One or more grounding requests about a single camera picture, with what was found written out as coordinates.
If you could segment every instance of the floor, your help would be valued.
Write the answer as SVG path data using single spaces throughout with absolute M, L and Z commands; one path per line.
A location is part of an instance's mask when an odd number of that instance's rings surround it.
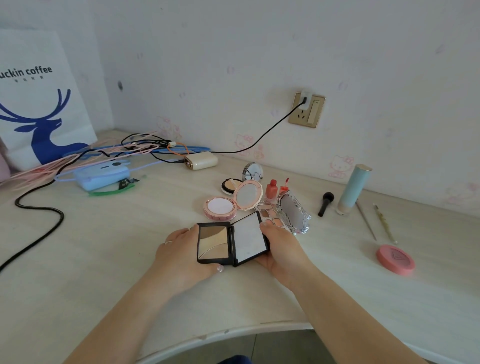
M 335 364 L 313 330 L 271 332 L 218 341 L 180 353 L 160 364 L 217 364 L 238 354 L 248 356 L 254 364 Z

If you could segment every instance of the black compact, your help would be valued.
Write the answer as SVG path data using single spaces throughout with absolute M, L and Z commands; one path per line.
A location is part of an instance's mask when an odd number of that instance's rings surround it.
M 197 261 L 237 267 L 270 250 L 270 242 L 260 230 L 262 218 L 254 213 L 230 222 L 198 224 Z

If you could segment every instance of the makeup brush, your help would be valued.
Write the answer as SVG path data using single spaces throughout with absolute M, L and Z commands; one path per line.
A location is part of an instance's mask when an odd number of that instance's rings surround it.
M 333 196 L 333 193 L 331 192 L 326 192 L 323 196 L 323 202 L 322 202 L 322 207 L 320 208 L 320 211 L 318 212 L 318 216 L 322 217 L 325 213 L 325 210 L 327 206 L 329 205 L 330 202 L 334 200 L 335 196 Z

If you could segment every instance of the wall socket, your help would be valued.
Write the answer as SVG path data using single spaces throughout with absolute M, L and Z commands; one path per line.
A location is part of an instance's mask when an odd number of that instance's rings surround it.
M 293 107 L 301 103 L 300 92 L 295 94 L 295 99 L 293 100 Z M 320 114 L 324 107 L 325 98 L 320 95 L 313 95 L 310 105 L 306 110 L 296 109 L 288 118 L 290 124 L 297 124 L 302 126 L 308 126 L 309 128 L 316 128 L 318 120 L 320 119 Z

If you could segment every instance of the light blue device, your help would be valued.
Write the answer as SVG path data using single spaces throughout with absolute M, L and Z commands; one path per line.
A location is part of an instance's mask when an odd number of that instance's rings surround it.
M 355 205 L 357 198 L 360 196 L 360 192 L 365 186 L 366 181 L 370 177 L 371 171 L 372 169 L 364 164 L 357 164 L 355 166 L 336 207 L 336 212 L 338 214 L 349 214 L 350 210 Z
M 128 161 L 109 160 L 105 163 L 73 171 L 77 184 L 85 191 L 92 191 L 130 177 Z

